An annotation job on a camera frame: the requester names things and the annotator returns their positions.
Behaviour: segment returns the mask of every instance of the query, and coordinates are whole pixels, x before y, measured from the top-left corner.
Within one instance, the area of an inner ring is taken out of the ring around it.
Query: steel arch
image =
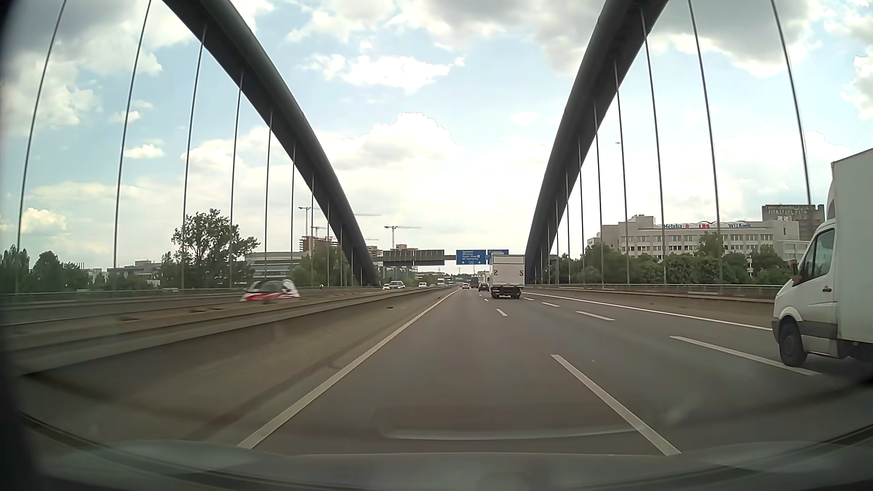
[[[335,237],[343,237],[342,249],[354,264],[353,274],[361,285],[378,285],[379,274],[367,250],[367,243],[342,190],[333,167],[303,110],[288,85],[264,51],[248,24],[230,0],[163,0],[188,29],[197,36],[207,26],[204,47],[233,79],[244,73],[243,93],[266,123],[272,113],[272,132],[288,155],[294,152],[294,166],[313,189],[322,210],[330,207],[329,224]]]
[[[666,5],[667,0],[606,0],[603,5],[567,98],[567,106],[564,108],[540,186],[540,197],[533,212],[525,250],[525,278],[528,283],[536,281],[542,275],[544,258],[540,251],[548,255],[557,236],[557,222],[567,208],[567,197],[563,192],[564,180],[568,179],[572,189],[579,177],[576,145],[579,144],[588,151],[595,138],[595,125],[592,121],[594,104],[597,105],[599,127],[606,109],[615,98],[613,61],[619,80],[624,80],[643,46],[640,9],[646,19],[647,28],[651,30]],[[560,210],[559,216],[554,212],[556,206]]]

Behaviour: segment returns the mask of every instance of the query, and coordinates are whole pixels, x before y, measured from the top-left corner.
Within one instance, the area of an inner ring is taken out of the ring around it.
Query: car hood
[[[47,457],[63,480],[107,488],[390,491],[809,489],[873,478],[873,449],[807,442],[721,446],[665,457],[571,453],[280,455],[189,441],[132,441]]]

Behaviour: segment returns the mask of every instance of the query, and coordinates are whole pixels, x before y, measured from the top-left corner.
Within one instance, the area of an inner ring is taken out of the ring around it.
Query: white lane line
[[[702,341],[698,341],[696,339],[689,339],[687,337],[682,337],[680,335],[672,335],[670,337],[673,339],[678,339],[679,341],[685,341],[685,342],[690,342],[691,344],[697,344],[697,346],[703,346],[704,348],[715,349],[716,351],[721,351],[722,353],[728,353],[730,355],[741,356],[747,360],[754,360],[755,362],[765,363],[765,364],[768,364],[768,365],[773,366],[773,367],[779,367],[781,369],[791,370],[794,373],[800,373],[802,375],[821,375],[821,373],[819,373],[817,371],[789,367],[789,366],[786,366],[782,363],[775,362],[769,358],[762,358],[760,356],[749,355],[748,353],[744,353],[742,351],[737,351],[736,349],[723,348],[723,347],[717,346],[715,344],[709,344],[708,342],[702,342]]]
[[[348,373],[350,371],[354,370],[355,367],[357,367],[361,363],[364,363],[364,360],[366,360],[367,358],[370,358],[376,351],[379,350],[379,348],[388,344],[389,341],[391,341],[397,335],[402,333],[403,330],[406,329],[407,327],[409,327],[410,325],[412,325],[413,322],[421,319],[423,315],[430,312],[430,310],[432,308],[434,308],[437,305],[439,305],[440,303],[442,303],[445,299],[451,297],[457,291],[458,290],[455,290],[455,291],[451,292],[450,294],[445,295],[443,298],[436,301],[436,303],[434,303],[430,307],[425,308],[422,313],[420,313],[419,315],[416,315],[411,320],[409,320],[408,322],[403,324],[401,327],[397,328],[396,331],[389,334],[385,339],[379,341],[373,348],[368,349],[367,352],[364,353],[363,355],[355,358],[354,361],[352,361],[351,363],[349,363],[348,365],[343,367],[342,370],[334,373],[330,378],[328,378],[327,380],[322,382],[321,385],[319,385],[318,387],[309,391],[309,393],[306,394],[305,396],[303,396],[302,399],[300,399],[299,401],[294,403],[288,409],[282,411],[276,418],[271,419],[270,422],[267,423],[266,425],[261,426],[256,432],[249,435],[248,438],[241,441],[237,446],[242,447],[242,448],[252,449],[255,445],[262,442],[265,438],[270,436],[271,433],[278,430],[280,426],[287,423],[289,419],[293,418],[294,415],[296,415],[298,412],[302,411],[303,408],[307,407],[309,405],[309,403],[314,401],[321,394],[324,394],[325,391],[327,391],[327,389],[330,389],[331,387],[333,387],[334,384],[336,384],[343,377],[348,375]]]
[[[597,317],[598,319],[603,319],[604,321],[614,321],[615,320],[615,319],[610,319],[608,317],[604,317],[602,315],[591,314],[590,312],[582,312],[581,310],[577,310],[576,314],[590,315],[592,317]]]
[[[648,309],[648,308],[628,307],[627,305],[617,305],[617,304],[614,304],[614,303],[606,303],[606,302],[602,302],[602,301],[593,301],[593,300],[583,300],[583,299],[570,298],[570,297],[559,297],[559,296],[556,296],[556,295],[531,294],[531,293],[528,293],[528,294],[529,294],[529,295],[539,295],[539,296],[543,296],[543,297],[557,298],[557,299],[562,299],[562,300],[584,301],[585,303],[594,303],[594,304],[597,304],[597,305],[607,305],[607,306],[610,306],[610,307],[629,308],[630,310],[640,310],[640,311],[643,311],[643,312],[651,312],[651,313],[653,313],[653,314],[674,315],[674,316],[676,316],[676,317],[684,317],[684,318],[686,318],[686,319],[696,319],[696,320],[698,320],[698,321],[718,322],[719,324],[730,324],[730,325],[732,325],[732,326],[740,326],[741,328],[763,329],[763,330],[766,330],[766,331],[771,331],[771,330],[772,330],[771,328],[763,328],[763,327],[761,327],[761,326],[753,326],[752,324],[743,324],[743,323],[740,323],[740,322],[730,322],[730,321],[720,321],[719,319],[710,319],[710,318],[707,318],[707,317],[696,317],[696,316],[694,316],[694,315],[674,314],[674,313],[672,313],[672,312],[664,312],[663,310],[650,310],[650,309]]]
[[[630,423],[631,426],[636,428],[640,434],[642,434],[646,439],[652,442],[652,445],[656,446],[658,450],[660,450],[664,455],[677,455],[679,452],[673,445],[670,444],[669,441],[664,439],[661,435],[657,434],[655,430],[651,428],[651,426],[646,425],[641,419],[639,419],[633,412],[630,412],[628,408],[624,407],[624,405],[612,396],[610,396],[604,389],[601,389],[600,385],[595,384],[594,380],[586,377],[584,373],[580,372],[579,369],[570,364],[567,360],[564,359],[561,355],[552,355],[552,358],[555,359],[556,362],[560,363],[564,368],[567,369],[570,373],[573,374],[574,377],[578,378],[580,382],[585,384],[598,398],[600,398],[603,402],[605,402],[609,407],[612,408],[613,411],[617,412],[619,416],[624,418],[625,421]]]

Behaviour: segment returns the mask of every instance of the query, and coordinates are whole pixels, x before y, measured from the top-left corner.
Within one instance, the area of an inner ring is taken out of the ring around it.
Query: windshield
[[[7,467],[873,479],[868,3],[13,0]]]

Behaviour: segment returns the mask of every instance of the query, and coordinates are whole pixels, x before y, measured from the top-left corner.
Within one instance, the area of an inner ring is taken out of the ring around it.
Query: white truck
[[[494,254],[491,256],[491,297],[521,298],[525,287],[525,255]]]
[[[773,336],[788,366],[809,353],[873,361],[873,149],[833,162],[831,174],[825,221],[773,303]]]

